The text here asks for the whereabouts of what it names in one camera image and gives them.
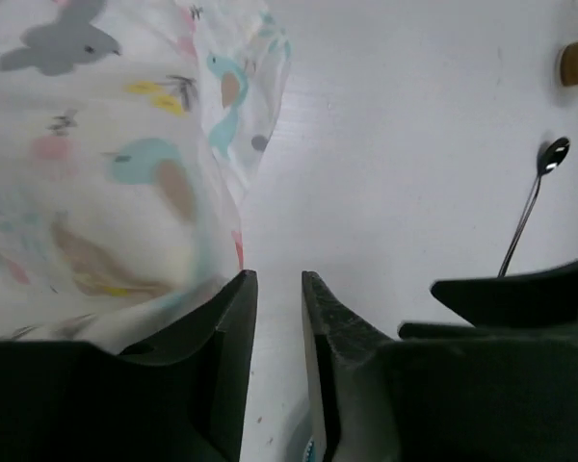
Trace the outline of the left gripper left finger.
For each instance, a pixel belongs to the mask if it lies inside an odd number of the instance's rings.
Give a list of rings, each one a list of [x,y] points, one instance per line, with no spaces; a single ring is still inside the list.
[[[119,355],[83,342],[0,342],[0,461],[236,461],[258,281]]]

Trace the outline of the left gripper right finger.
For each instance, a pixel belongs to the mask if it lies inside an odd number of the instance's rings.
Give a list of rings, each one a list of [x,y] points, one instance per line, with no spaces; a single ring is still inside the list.
[[[578,461],[578,260],[431,292],[390,338],[302,275],[316,461]]]

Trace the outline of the patterned white cloth napkin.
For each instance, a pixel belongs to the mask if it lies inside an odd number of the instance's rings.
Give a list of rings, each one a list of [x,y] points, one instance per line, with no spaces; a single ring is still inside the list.
[[[262,1],[0,1],[0,341],[118,353],[216,295],[290,58]]]

